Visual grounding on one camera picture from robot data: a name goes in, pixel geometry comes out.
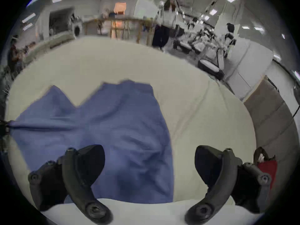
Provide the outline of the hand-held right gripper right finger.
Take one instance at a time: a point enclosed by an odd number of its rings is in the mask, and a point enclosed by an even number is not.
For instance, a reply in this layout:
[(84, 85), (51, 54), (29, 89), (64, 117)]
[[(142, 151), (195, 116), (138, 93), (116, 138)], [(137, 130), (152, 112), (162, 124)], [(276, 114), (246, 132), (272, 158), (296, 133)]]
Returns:
[(201, 225), (211, 220), (232, 197), (237, 206), (251, 213), (263, 213), (272, 178), (253, 163), (243, 163), (231, 148), (224, 151), (210, 146), (196, 148), (194, 158), (197, 173), (208, 186), (205, 197), (185, 214), (189, 225)]

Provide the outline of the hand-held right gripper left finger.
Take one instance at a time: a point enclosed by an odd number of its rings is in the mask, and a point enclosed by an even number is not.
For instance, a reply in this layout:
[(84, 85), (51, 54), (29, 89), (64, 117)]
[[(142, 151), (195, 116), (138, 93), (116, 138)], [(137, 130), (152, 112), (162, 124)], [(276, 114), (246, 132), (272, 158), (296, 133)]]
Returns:
[(109, 224), (113, 215), (91, 189), (105, 165), (101, 145), (80, 150), (69, 148), (57, 161), (48, 161), (28, 175), (33, 202), (40, 212), (63, 204), (69, 196), (77, 208), (95, 224)]

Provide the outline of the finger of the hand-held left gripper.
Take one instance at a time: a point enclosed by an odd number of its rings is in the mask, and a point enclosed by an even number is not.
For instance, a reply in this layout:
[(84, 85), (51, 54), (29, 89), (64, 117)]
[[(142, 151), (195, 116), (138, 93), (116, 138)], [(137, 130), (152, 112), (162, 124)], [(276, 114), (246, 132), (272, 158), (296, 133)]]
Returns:
[(10, 121), (0, 120), (0, 136), (6, 136), (10, 133)]

